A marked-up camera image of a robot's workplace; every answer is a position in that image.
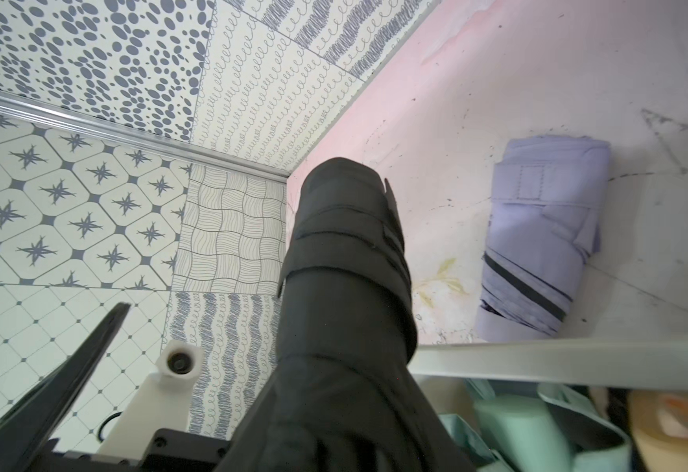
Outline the beige umbrella wooden handle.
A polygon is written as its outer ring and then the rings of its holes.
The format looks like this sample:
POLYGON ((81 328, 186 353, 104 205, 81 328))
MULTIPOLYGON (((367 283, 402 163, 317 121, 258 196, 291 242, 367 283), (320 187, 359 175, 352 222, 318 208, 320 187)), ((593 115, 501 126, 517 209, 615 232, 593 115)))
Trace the beige umbrella wooden handle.
POLYGON ((688 472, 688 393, 631 391, 628 412, 646 469, 688 472))

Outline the mint green umbrella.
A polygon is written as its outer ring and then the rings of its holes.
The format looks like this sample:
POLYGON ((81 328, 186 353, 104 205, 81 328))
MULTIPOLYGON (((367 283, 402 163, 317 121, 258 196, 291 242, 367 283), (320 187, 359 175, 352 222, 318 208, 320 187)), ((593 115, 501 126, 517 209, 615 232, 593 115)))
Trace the mint green umbrella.
POLYGON ((631 471, 630 436, 579 389, 469 379, 475 423, 438 415, 476 471, 631 471))

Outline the white plastic storage box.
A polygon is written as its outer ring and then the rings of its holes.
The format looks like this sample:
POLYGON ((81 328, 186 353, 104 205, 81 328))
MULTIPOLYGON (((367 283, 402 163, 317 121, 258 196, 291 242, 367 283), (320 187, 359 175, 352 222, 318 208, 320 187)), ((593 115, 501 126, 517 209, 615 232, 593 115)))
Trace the white plastic storage box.
POLYGON ((688 391, 688 336, 421 346, 415 375, 688 391))

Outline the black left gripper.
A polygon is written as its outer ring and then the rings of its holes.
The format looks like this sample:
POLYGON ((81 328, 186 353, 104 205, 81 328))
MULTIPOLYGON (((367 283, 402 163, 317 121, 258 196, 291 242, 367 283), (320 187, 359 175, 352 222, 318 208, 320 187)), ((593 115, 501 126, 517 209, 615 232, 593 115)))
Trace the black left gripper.
POLYGON ((57 440, 44 448, 104 357, 130 308, 127 303, 117 304, 74 354, 0 418, 0 471, 214 471, 220 465, 230 442, 170 429, 155 432, 141 459, 61 454, 52 451, 57 440))

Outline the black umbrella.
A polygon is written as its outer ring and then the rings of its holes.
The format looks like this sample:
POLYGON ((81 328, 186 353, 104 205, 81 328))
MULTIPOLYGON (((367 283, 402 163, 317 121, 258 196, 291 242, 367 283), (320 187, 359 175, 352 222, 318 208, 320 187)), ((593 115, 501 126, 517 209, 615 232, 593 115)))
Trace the black umbrella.
POLYGON ((276 367, 223 471, 470 471, 408 365, 418 343, 389 183, 343 157, 308 173, 278 285, 276 367))

